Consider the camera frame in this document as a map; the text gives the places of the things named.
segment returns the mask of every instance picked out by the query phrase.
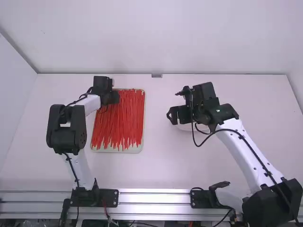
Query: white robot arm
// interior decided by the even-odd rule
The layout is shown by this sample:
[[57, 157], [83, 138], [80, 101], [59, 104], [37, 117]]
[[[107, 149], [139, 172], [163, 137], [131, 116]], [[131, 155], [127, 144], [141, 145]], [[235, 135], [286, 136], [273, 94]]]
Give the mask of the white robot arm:
[[[202, 197], [199, 199], [204, 202], [209, 199], [214, 207], [224, 205], [236, 209], [244, 214], [251, 227], [277, 226], [293, 219], [298, 222], [296, 218], [303, 193], [301, 185], [296, 179], [286, 180], [265, 158], [247, 134], [234, 108], [230, 104], [220, 105], [213, 84], [185, 86], [176, 95], [184, 96], [186, 104], [171, 107], [167, 118], [173, 125], [191, 124], [197, 147], [216, 134], [244, 173], [252, 193], [249, 198], [241, 198], [234, 193], [229, 182], [222, 182], [209, 187], [211, 193], [200, 192]], [[201, 144], [195, 141], [193, 121], [210, 129], [211, 134]]]

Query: black cable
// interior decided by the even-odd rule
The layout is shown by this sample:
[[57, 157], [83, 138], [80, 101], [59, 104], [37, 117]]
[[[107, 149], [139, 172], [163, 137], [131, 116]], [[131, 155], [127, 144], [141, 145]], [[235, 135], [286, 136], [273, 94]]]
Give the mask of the black cable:
[[195, 128], [196, 128], [196, 130], [197, 130], [198, 132], [200, 132], [200, 133], [202, 133], [202, 134], [204, 134], [204, 135], [209, 135], [209, 134], [211, 133], [211, 132], [204, 132], [204, 131], [199, 130], [197, 124], [198, 124], [198, 122], [195, 123]]
[[[279, 194], [282, 196], [284, 202], [287, 204], [287, 206], [289, 207], [289, 210], [291, 211], [293, 217], [294, 217], [294, 211], [291, 207], [291, 204], [289, 203], [287, 197], [285, 196], [285, 194], [282, 192], [281, 188], [279, 187], [278, 183], [276, 182], [276, 180], [273, 178], [272, 176], [272, 173], [267, 169], [266, 165], [262, 162], [262, 160], [259, 158], [259, 156], [256, 154], [256, 152], [254, 151], [254, 149], [251, 147], [251, 145], [247, 142], [247, 140], [244, 138], [244, 136], [242, 134], [240, 134], [238, 131], [236, 130], [233, 130], [233, 129], [219, 129], [219, 130], [216, 130], [214, 132], [212, 132], [211, 134], [209, 134], [203, 141], [201, 144], [197, 144], [196, 141], [195, 141], [195, 135], [194, 135], [194, 123], [193, 123], [193, 101], [191, 99], [191, 102], [190, 102], [190, 114], [191, 114], [191, 131], [192, 131], [192, 137], [193, 137], [193, 141], [194, 141], [194, 144], [196, 147], [200, 147], [202, 146], [211, 136], [215, 135], [217, 132], [220, 132], [220, 131], [231, 131], [235, 134], [237, 134], [239, 136], [239, 139], [240, 140], [243, 140], [246, 145], [249, 147], [249, 149], [251, 150], [251, 152], [253, 153], [253, 155], [256, 157], [256, 159], [258, 160], [258, 162], [261, 164], [262, 168], [265, 170], [266, 174], [269, 176], [269, 178], [271, 179], [271, 181], [274, 183], [274, 185], [276, 186], [276, 188], [278, 189], [279, 191]], [[299, 220], [298, 218], [295, 218], [294, 219], [295, 222], [296, 222], [296, 225], [297, 226], [300, 226], [300, 223], [299, 223]]]
[[[66, 160], [69, 162], [70, 166], [71, 166], [71, 171], [74, 174], [76, 183], [77, 183], [77, 188], [79, 189], [79, 179], [77, 178], [76, 172], [74, 170], [74, 167], [72, 166], [71, 163], [71, 158], [69, 157], [68, 154], [66, 154], [65, 152], [63, 152], [62, 154], [64, 154], [66, 156]], [[78, 218], [79, 218], [79, 206], [77, 206], [77, 218], [76, 218], [76, 223], [78, 222]]]
[[134, 223], [135, 223], [136, 220], [134, 220], [131, 224], [129, 224], [127, 227], [131, 227]]
[[226, 215], [221, 219], [221, 221], [219, 221], [217, 224], [215, 224], [214, 226], [212, 226], [212, 227], [216, 227], [216, 226], [218, 226], [219, 224], [221, 224], [223, 221], [224, 221], [224, 219], [227, 217], [227, 215], [232, 211], [233, 209], [230, 209], [227, 213], [226, 213]]
[[150, 226], [150, 227], [158, 227], [158, 226], [154, 226], [154, 225], [143, 223], [143, 222], [129, 222], [129, 221], [123, 221], [123, 222], [124, 223], [131, 223], [131, 224], [138, 224], [138, 225], [145, 225], [145, 226]]
[[192, 188], [191, 190], [194, 190], [194, 189], [199, 189], [199, 190], [201, 190], [201, 191], [204, 191], [204, 189], [203, 189], [203, 188], [200, 188], [200, 187], [194, 187], [194, 188]]

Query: white tabletop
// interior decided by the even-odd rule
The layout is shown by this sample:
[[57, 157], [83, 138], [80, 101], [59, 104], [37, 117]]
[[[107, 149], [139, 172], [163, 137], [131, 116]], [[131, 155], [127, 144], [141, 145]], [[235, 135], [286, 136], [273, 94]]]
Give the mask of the white tabletop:
[[[91, 152], [86, 156], [104, 188], [192, 188], [230, 181], [247, 191], [245, 178], [226, 147], [213, 136], [196, 148], [191, 133], [166, 118], [174, 96], [185, 85], [211, 81], [221, 104], [230, 103], [249, 135], [286, 178], [303, 183], [301, 148], [303, 116], [285, 75], [110, 75], [115, 88], [146, 91], [143, 150], [138, 154]], [[41, 74], [0, 173], [0, 189], [68, 190], [72, 179], [60, 155], [46, 145], [49, 107], [67, 104], [92, 86], [93, 75]], [[87, 118], [90, 141], [95, 114]], [[198, 141], [204, 135], [196, 135]]]

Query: white wall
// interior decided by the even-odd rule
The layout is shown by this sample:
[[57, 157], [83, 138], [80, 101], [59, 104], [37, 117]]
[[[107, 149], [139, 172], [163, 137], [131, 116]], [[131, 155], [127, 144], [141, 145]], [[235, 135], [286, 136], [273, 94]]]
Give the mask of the white wall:
[[36, 76], [36, 72], [0, 34], [0, 170]]
[[303, 108], [301, 0], [2, 0], [40, 72], [285, 73]]

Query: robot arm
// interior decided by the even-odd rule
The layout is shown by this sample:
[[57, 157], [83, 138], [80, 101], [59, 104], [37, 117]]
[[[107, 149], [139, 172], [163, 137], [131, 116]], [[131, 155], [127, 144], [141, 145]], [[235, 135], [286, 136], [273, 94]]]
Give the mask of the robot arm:
[[277, 226], [296, 219], [302, 197], [302, 187], [296, 179], [286, 180], [265, 158], [244, 129], [239, 115], [230, 104], [220, 105], [211, 82], [185, 86], [176, 95], [184, 96], [186, 104], [171, 107], [167, 118], [173, 125], [207, 125], [216, 134], [236, 160], [249, 185], [251, 197], [240, 198], [230, 190], [229, 182], [209, 189], [217, 205], [225, 205], [244, 214], [252, 227]]
[[52, 105], [49, 113], [46, 142], [55, 153], [62, 155], [72, 179], [73, 189], [92, 191], [96, 180], [86, 157], [86, 117], [104, 105], [119, 102], [119, 94], [112, 90], [113, 80], [95, 76], [94, 85], [87, 93], [68, 105]]

